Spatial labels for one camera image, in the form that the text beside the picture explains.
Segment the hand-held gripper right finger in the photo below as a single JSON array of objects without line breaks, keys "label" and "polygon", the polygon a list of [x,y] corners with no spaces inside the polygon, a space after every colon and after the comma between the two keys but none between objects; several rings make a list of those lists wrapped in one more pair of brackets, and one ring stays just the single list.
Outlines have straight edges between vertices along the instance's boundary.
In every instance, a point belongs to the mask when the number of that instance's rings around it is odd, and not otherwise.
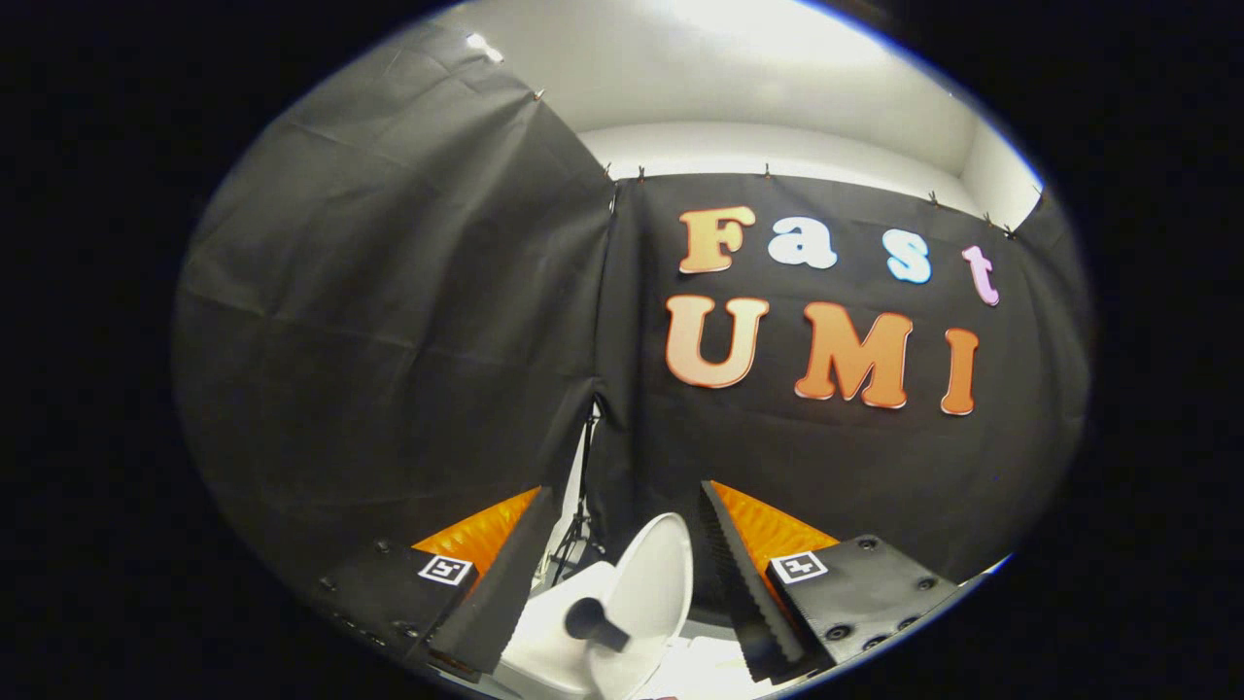
[{"label": "hand-held gripper right finger", "polygon": [[876,535],[838,540],[717,481],[697,512],[756,683],[791,683],[892,642],[959,591]]}]

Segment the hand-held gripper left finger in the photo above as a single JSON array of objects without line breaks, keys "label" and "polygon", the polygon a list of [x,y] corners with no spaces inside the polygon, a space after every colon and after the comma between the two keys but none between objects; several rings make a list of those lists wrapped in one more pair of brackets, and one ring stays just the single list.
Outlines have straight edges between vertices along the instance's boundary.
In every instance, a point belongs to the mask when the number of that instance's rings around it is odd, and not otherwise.
[{"label": "hand-held gripper left finger", "polygon": [[418,543],[377,540],[317,579],[316,610],[409,671],[476,681],[501,663],[560,509],[537,486]]}]

